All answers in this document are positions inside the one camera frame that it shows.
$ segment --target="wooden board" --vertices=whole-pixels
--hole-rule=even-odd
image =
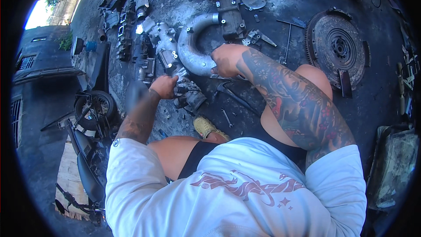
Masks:
[[[61,156],[59,173],[57,175],[57,183],[64,191],[70,192],[79,204],[88,204],[88,197],[83,190],[79,171],[77,169],[77,155],[71,145],[69,136],[67,136],[67,141],[64,144],[64,151]],[[89,220],[86,213],[75,208],[73,205],[70,205],[69,208],[67,208],[68,201],[57,188],[55,189],[55,198],[69,211],[65,211],[64,216],[72,219],[76,218],[78,220],[81,220],[82,218]]]

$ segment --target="wrench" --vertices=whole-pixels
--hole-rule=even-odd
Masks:
[[[227,121],[228,121],[229,128],[232,128],[232,127],[233,127],[233,125],[232,125],[232,124],[231,124],[231,122],[229,121],[229,119],[228,119],[228,115],[227,115],[227,113],[225,112],[224,108],[223,108],[223,107],[221,107],[221,110],[222,110],[222,112],[224,113],[224,116],[225,116],[225,118],[226,118],[226,119],[227,119]]]

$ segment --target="left hand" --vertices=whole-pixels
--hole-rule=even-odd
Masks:
[[[159,76],[150,86],[150,90],[154,90],[159,94],[161,99],[173,99],[174,98],[174,86],[178,81],[178,76]]]

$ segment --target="knee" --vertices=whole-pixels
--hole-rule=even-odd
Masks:
[[[310,64],[303,64],[300,65],[295,72],[316,85],[331,100],[333,99],[332,87],[330,86],[329,79],[322,70]]]

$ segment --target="red graphic print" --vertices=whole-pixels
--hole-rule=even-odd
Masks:
[[[203,189],[214,189],[216,187],[225,187],[229,192],[233,193],[235,196],[243,197],[243,201],[248,201],[248,194],[249,193],[257,193],[259,195],[266,195],[269,203],[265,203],[266,205],[273,207],[275,206],[275,200],[272,197],[273,193],[278,192],[293,192],[298,189],[304,188],[304,185],[299,183],[293,178],[288,177],[285,174],[282,174],[279,176],[279,179],[286,180],[285,182],[281,184],[265,184],[261,185],[258,180],[252,179],[250,176],[245,175],[244,173],[241,173],[236,170],[232,170],[231,172],[237,172],[238,174],[244,175],[248,177],[251,182],[245,181],[241,185],[238,185],[238,187],[235,187],[238,182],[237,178],[233,178],[232,180],[224,180],[223,177],[218,175],[213,175],[208,172],[202,173],[202,178],[195,183],[192,183],[190,185],[196,186],[196,187],[202,187]],[[281,203],[283,205],[286,205],[290,200],[284,198]]]

